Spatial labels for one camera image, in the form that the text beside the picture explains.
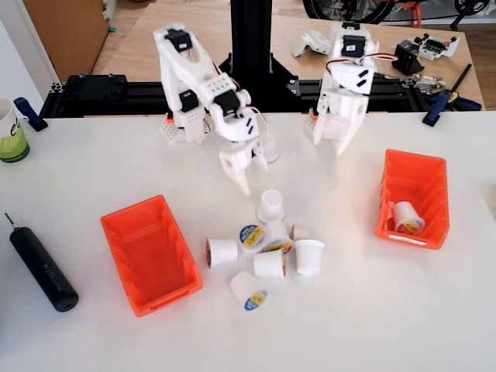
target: black screwdriver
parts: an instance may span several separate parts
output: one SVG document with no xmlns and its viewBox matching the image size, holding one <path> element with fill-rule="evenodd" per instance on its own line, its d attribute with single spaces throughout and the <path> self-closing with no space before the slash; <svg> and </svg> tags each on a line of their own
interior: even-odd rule
<svg viewBox="0 0 496 372">
<path fill-rule="evenodd" d="M 455 94 L 460 84 L 462 84 L 463 79 L 467 76 L 467 73 L 471 68 L 472 68 L 472 64 L 468 64 L 465 67 L 465 70 L 463 70 L 462 74 L 456 81 L 455 85 L 451 88 L 451 90 L 445 89 L 444 91 L 440 91 L 438 93 L 436 101 L 432 105 L 429 112 L 427 112 L 427 115 L 425 115 L 424 119 L 422 120 L 424 124 L 427 124 L 428 126 L 434 126 L 437 123 L 441 112 L 444 111 L 446 104 L 452 98 L 452 95 Z"/>
<path fill-rule="evenodd" d="M 33 231 L 28 227 L 18 227 L 7 213 L 5 216 L 14 228 L 10 241 L 54 308 L 58 312 L 71 310 L 78 303 L 79 296 L 67 278 Z"/>
</svg>

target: mug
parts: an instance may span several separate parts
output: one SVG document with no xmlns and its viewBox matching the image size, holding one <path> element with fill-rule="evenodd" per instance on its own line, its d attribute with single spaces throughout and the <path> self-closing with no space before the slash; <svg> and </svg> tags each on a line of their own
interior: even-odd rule
<svg viewBox="0 0 496 372">
<path fill-rule="evenodd" d="M 15 163 L 28 156 L 29 144 L 16 116 L 13 102 L 0 96 L 0 160 Z"/>
</svg>

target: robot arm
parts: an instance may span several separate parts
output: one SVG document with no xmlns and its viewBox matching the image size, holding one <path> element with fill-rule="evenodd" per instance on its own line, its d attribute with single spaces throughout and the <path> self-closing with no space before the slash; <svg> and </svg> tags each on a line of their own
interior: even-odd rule
<svg viewBox="0 0 496 372">
<path fill-rule="evenodd" d="M 257 117 L 247 107 L 251 103 L 250 95 L 246 90 L 236 90 L 233 80 L 219 71 L 196 36 L 186 32 L 183 25 L 173 23 L 158 29 L 153 37 L 174 125 L 184 129 L 187 142 L 201 142 L 205 137 L 207 109 L 215 131 L 236 143 L 234 149 L 219 154 L 222 169 L 249 195 L 244 171 L 251 164 L 252 152 L 263 157 Z"/>
<path fill-rule="evenodd" d="M 313 127 L 313 143 L 322 138 L 337 140 L 341 155 L 362 125 L 376 71 L 374 58 L 395 59 L 378 53 L 379 43 L 359 23 L 343 23 L 331 28 L 332 52 L 322 77 L 319 114 Z"/>
</svg>

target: metal frame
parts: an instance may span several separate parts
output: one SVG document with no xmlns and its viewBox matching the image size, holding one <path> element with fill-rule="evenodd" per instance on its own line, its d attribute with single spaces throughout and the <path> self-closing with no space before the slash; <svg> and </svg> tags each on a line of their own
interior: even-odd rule
<svg viewBox="0 0 496 372">
<path fill-rule="evenodd" d="M 220 65 L 262 112 L 308 112 L 315 108 L 320 80 L 299 80 L 270 52 L 272 0 L 231 0 L 232 53 Z M 417 88 L 375 77 L 368 111 L 427 111 Z M 160 82 L 128 82 L 125 75 L 74 75 L 48 94 L 42 118 L 86 115 L 172 116 Z"/>
</svg>

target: orange plastic bin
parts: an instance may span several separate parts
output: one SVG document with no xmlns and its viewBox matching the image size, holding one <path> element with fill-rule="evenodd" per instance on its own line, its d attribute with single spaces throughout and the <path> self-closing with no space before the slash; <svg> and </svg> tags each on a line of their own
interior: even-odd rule
<svg viewBox="0 0 496 372">
<path fill-rule="evenodd" d="M 410 202 L 425 220 L 417 236 L 395 232 L 391 206 Z M 381 206 L 376 235 L 438 250 L 450 229 L 446 161 L 416 153 L 386 150 L 381 187 Z"/>
<path fill-rule="evenodd" d="M 193 257 L 162 195 L 103 216 L 102 226 L 136 316 L 202 288 Z"/>
</svg>

